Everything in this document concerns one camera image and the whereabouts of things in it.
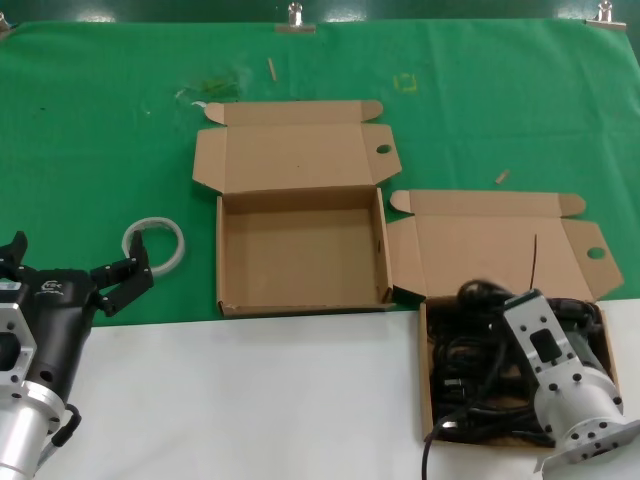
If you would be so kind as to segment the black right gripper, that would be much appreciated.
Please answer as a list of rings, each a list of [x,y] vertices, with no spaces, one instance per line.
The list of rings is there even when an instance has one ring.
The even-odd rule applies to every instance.
[[[600,309],[594,303],[569,298],[551,298],[548,303],[581,362],[610,373],[611,360]]]

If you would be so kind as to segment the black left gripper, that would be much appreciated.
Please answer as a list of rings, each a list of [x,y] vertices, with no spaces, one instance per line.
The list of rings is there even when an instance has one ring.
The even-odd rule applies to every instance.
[[[36,343],[25,379],[66,401],[97,308],[113,317],[154,286],[148,253],[142,234],[135,232],[128,258],[89,275],[76,269],[20,268],[27,248],[26,234],[17,231],[0,254],[1,278],[21,284],[9,293],[9,301],[19,306]]]

